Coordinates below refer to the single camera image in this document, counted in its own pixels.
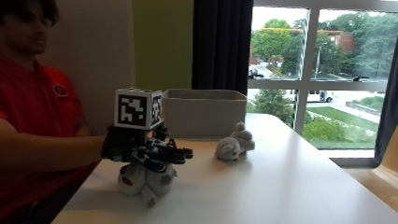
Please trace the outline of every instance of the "red shirt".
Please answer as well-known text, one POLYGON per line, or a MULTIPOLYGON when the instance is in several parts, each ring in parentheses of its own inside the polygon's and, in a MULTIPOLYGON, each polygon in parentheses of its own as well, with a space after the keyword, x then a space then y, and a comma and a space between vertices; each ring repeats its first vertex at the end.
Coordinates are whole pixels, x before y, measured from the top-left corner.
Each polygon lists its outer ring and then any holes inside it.
MULTIPOLYGON (((82 111, 70 83, 60 71, 38 63, 34 66, 30 72, 0 54, 0 118, 18 133, 72 137, 74 119, 82 111)), ((90 171, 85 166, 50 173, 0 172, 0 219, 85 178, 90 171)))

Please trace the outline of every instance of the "dark hair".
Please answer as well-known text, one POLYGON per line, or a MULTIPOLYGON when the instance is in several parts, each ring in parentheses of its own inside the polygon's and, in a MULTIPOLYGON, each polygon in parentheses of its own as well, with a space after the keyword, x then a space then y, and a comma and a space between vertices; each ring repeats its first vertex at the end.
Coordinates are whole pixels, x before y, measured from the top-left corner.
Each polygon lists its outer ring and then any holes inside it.
POLYGON ((0 0, 0 24, 4 24, 4 15, 13 14, 18 18, 22 18, 30 2, 40 3, 44 17, 50 21, 50 26, 53 26, 60 19, 54 0, 0 0))

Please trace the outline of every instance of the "dark curtain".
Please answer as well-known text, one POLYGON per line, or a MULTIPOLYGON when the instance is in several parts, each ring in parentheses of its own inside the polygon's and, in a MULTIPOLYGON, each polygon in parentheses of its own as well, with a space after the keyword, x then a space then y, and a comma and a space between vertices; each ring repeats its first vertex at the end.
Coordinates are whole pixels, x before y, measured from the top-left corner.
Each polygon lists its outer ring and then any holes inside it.
POLYGON ((395 43, 394 57, 388 72, 388 83, 386 89, 384 103, 380 114, 380 123, 378 127, 374 159, 382 162, 388 145, 388 139, 392 136, 398 124, 398 40, 395 43))
POLYGON ((247 94, 253 0, 195 0, 193 78, 195 90, 247 94))

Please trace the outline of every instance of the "green wall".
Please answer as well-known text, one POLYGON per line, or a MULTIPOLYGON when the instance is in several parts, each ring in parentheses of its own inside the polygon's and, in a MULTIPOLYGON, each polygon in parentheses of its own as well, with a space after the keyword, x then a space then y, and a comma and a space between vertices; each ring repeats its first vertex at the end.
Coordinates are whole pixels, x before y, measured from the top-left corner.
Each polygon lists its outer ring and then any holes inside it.
POLYGON ((135 88, 190 89, 193 0, 133 0, 135 88))

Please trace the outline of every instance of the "person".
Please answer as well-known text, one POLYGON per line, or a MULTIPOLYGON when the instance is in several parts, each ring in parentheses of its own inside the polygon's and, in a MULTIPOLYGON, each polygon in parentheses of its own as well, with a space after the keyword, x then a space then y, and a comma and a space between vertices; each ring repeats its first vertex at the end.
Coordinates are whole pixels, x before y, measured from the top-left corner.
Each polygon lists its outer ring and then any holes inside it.
POLYGON ((41 65, 54 0, 0 1, 0 223, 49 223, 101 160, 65 75, 41 65))

